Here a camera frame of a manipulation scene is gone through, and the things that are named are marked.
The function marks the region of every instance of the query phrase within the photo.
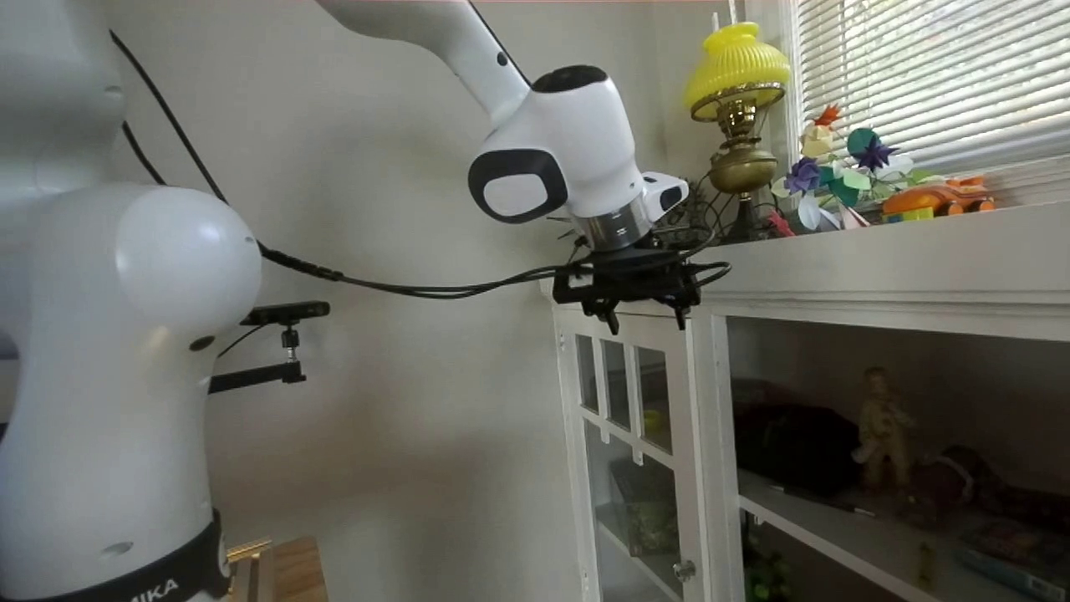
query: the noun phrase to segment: glass cabinet door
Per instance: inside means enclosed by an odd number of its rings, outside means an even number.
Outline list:
[[[970,329],[726,322],[753,600],[1066,600],[1070,340]]]
[[[686,422],[686,335],[671,322],[627,322],[623,335],[575,322],[565,331],[581,438],[581,498],[601,602],[681,602],[697,578],[690,477],[677,458]]]

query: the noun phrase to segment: white wall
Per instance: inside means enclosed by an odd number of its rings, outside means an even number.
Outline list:
[[[312,0],[106,8],[262,240],[394,280],[565,258],[563,225],[501,226],[474,211],[462,176],[486,118],[429,55],[352,38]],[[642,162],[664,162],[650,4],[495,4],[486,17],[527,74],[607,63]],[[128,88],[147,153],[201,185],[147,94]],[[312,385],[211,408],[230,543],[319,535],[338,602],[575,600],[549,306],[532,287],[429,306],[269,271],[263,301],[290,297],[335,301],[335,317],[303,331]],[[274,357],[263,335],[225,367]]]

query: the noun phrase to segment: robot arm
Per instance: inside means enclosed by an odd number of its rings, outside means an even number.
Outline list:
[[[322,0],[347,30],[439,55],[493,118],[469,172],[474,205],[505,225],[559,206],[594,250],[636,247],[681,205],[686,182],[642,174],[615,83],[600,68],[565,68],[536,83],[469,0]]]

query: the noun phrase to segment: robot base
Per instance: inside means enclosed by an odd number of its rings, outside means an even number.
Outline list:
[[[185,600],[225,600],[230,575],[221,558],[221,516],[185,550],[166,558],[58,600],[6,600],[6,602],[185,602]]]

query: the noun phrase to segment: figurine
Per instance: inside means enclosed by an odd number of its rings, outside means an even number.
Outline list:
[[[850,158],[866,169],[868,174],[880,174],[893,165],[895,146],[884,145],[875,132],[861,127],[845,138]]]
[[[832,145],[832,127],[841,119],[841,106],[825,106],[814,125],[802,132],[802,158],[817,165],[832,165],[835,145]]]
[[[903,442],[903,427],[916,422],[900,408],[889,393],[889,377],[884,367],[866,370],[866,397],[861,410],[861,442],[855,462],[866,466],[866,488],[884,485],[887,466],[893,468],[893,481],[903,493],[909,485],[909,455]]]

